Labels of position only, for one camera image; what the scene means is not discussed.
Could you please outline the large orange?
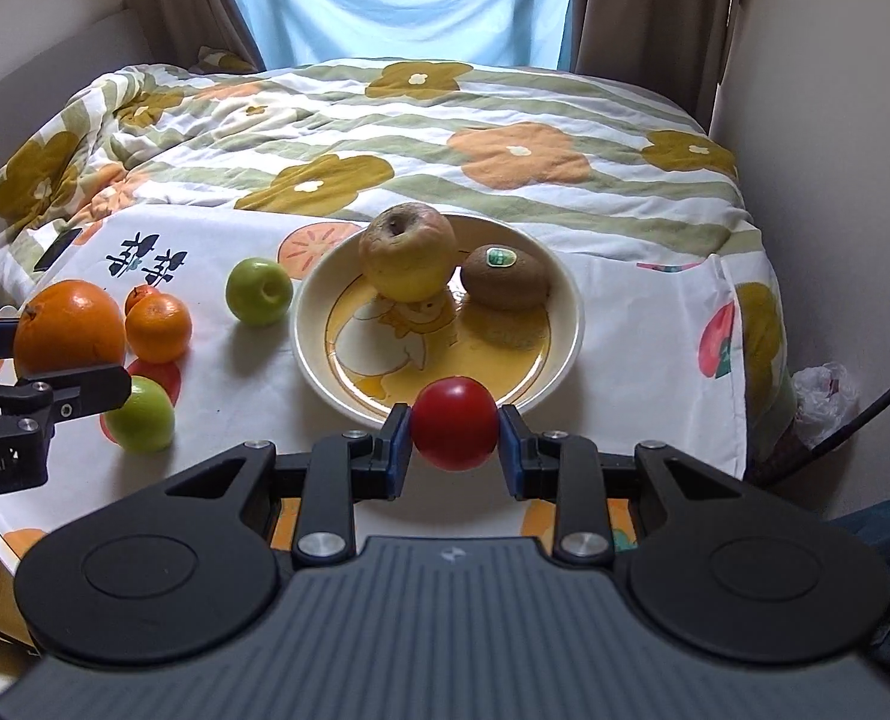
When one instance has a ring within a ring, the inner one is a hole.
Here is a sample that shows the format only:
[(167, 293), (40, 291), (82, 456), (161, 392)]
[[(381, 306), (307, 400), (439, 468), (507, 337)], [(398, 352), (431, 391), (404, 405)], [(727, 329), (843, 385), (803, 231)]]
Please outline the large orange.
[(13, 360), (17, 375), (116, 364), (125, 360), (123, 312), (105, 289), (64, 280), (35, 294), (20, 312)]

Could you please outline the floral striped duvet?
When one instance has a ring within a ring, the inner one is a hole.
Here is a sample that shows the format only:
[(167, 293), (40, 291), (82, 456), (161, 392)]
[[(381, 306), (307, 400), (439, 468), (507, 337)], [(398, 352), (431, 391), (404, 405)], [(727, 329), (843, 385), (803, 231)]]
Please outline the floral striped duvet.
[(253, 73), (139, 64), (98, 76), (0, 163), (0, 302), (55, 232), (139, 203), (367, 223), (422, 202), (554, 249), (642, 265), (717, 255), (738, 286), (751, 452), (792, 426), (780, 288), (735, 156), (637, 86), (447, 60)]

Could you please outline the black phone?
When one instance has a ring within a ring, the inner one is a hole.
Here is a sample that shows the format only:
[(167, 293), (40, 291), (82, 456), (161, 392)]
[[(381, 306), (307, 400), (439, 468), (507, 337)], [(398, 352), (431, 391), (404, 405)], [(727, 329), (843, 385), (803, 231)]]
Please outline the black phone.
[(68, 249), (81, 236), (81, 232), (81, 227), (70, 227), (70, 229), (59, 232), (55, 240), (48, 245), (47, 249), (43, 250), (43, 254), (35, 262), (35, 273), (45, 273), (63, 255), (64, 250)]

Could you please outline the medium orange mandarin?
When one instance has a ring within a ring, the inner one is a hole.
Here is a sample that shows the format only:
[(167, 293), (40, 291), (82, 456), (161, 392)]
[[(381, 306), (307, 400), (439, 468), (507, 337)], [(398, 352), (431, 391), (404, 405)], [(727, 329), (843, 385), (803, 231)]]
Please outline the medium orange mandarin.
[(126, 310), (125, 335), (139, 359), (152, 364), (177, 361), (190, 348), (190, 309), (172, 294), (146, 294)]

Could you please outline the white persimmon print cloth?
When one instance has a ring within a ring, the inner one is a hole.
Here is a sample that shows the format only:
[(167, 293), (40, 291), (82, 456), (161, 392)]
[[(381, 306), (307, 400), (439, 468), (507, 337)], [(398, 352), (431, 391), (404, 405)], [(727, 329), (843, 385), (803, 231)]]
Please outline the white persimmon print cloth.
[[(627, 455), (661, 440), (728, 475), (746, 468), (746, 374), (731, 351), (730, 371), (710, 367), (713, 319), (731, 341), (742, 337), (730, 271), (717, 257), (662, 271), (598, 255), (552, 249), (520, 229), (455, 216), (465, 247), (506, 242), (549, 270), (551, 348), (523, 374), (516, 405), (534, 431), (561, 429)], [(297, 221), (290, 216), (191, 206), (144, 205), (107, 218), (86, 242), (71, 244), (38, 286), (71, 278), (124, 298), (141, 280), (125, 268), (128, 242), (154, 236), (159, 252), (183, 255), (169, 291), (190, 308), (193, 337), (180, 366), (177, 434), (166, 450), (130, 455), (95, 418), (63, 422), (48, 450), (47, 483), (0, 496), (0, 559), (15, 566), (32, 536), (51, 532), (137, 489), (175, 475), (245, 440), (281, 452), (375, 417), (336, 382), (326, 333), (338, 299), (359, 276), (357, 245), (324, 255), (299, 284), (289, 314), (250, 328), (224, 299), (230, 270), (250, 255), (271, 255)]]

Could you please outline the red tomato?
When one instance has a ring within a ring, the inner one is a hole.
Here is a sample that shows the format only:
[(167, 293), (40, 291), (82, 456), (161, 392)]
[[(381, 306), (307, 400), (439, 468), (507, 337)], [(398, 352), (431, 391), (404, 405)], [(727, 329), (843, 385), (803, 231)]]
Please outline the red tomato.
[(469, 472), (492, 455), (499, 413), (489, 390), (470, 377), (445, 377), (420, 390), (411, 408), (411, 440), (435, 468)]

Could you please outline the brown right curtain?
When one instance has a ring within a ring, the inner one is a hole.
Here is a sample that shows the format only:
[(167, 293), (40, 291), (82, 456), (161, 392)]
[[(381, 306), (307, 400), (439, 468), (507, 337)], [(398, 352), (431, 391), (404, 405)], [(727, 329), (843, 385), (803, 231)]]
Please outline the brown right curtain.
[(650, 89), (712, 122), (730, 49), (731, 0), (570, 0), (578, 75)]

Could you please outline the green apple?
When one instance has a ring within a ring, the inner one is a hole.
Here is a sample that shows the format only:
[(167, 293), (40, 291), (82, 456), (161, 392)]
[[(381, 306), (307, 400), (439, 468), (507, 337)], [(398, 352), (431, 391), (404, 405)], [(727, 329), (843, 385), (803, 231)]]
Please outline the green apple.
[(175, 411), (162, 385), (143, 376), (131, 379), (125, 405), (102, 416), (110, 439), (132, 454), (167, 449), (175, 434)]
[(225, 282), (225, 304), (248, 327), (267, 327), (284, 319), (292, 301), (292, 280), (276, 260), (240, 260)]

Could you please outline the yellow-red wrinkled apple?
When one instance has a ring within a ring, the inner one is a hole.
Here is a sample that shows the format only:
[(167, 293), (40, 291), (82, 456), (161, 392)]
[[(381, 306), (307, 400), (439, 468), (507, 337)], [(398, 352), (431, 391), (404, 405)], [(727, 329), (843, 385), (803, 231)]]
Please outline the yellow-red wrinkled apple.
[(455, 231), (424, 203), (386, 208), (359, 238), (363, 276), (386, 299), (420, 302), (442, 293), (458, 265)]

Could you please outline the brown left curtain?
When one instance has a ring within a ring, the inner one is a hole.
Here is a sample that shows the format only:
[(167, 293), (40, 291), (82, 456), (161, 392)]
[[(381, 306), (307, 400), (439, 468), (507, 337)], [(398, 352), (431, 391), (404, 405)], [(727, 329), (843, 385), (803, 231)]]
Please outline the brown left curtain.
[(250, 71), (264, 62), (235, 0), (125, 0), (155, 60), (191, 68), (206, 49), (232, 54)]

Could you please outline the cream cartoon bowl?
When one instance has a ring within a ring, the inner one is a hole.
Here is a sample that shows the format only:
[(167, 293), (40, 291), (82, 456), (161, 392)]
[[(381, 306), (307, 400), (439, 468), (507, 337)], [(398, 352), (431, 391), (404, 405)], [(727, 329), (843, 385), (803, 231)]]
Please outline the cream cartoon bowl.
[(352, 234), (313, 266), (290, 312), (292, 351), (308, 385), (335, 410), (378, 426), (393, 405), (465, 376), (497, 405), (527, 411), (554, 392), (577, 361), (585, 332), (578, 284), (557, 255), (527, 234), (474, 216), (450, 218), (459, 252), (484, 244), (531, 255), (549, 296), (525, 312), (500, 312), (466, 296), (458, 277), (424, 304), (393, 304), (363, 276)]

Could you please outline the brown curtain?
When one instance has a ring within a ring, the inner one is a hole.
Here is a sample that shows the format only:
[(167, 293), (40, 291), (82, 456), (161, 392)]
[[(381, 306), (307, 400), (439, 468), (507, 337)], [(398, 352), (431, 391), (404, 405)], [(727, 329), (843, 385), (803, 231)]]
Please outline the brown curtain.
[(712, 122), (730, 49), (731, 0), (570, 0), (578, 75), (650, 89)]
[(206, 49), (232, 54), (250, 71), (264, 62), (235, 0), (125, 0), (155, 60), (191, 68)]

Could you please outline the brown kiwi with sticker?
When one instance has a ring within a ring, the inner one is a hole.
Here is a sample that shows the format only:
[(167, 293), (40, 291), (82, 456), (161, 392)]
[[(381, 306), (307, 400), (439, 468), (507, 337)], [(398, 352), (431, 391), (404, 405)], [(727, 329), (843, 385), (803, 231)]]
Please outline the brown kiwi with sticker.
[(473, 301), (495, 310), (528, 310), (549, 296), (548, 269), (525, 250), (484, 244), (466, 257), (459, 279)]

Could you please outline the white plastic bag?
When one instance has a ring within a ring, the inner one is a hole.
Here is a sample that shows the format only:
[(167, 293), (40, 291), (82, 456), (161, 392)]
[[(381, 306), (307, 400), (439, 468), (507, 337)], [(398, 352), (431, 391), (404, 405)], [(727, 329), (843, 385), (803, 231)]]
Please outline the white plastic bag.
[(860, 411), (860, 388), (840, 362), (804, 367), (792, 376), (796, 400), (795, 434), (814, 449)]

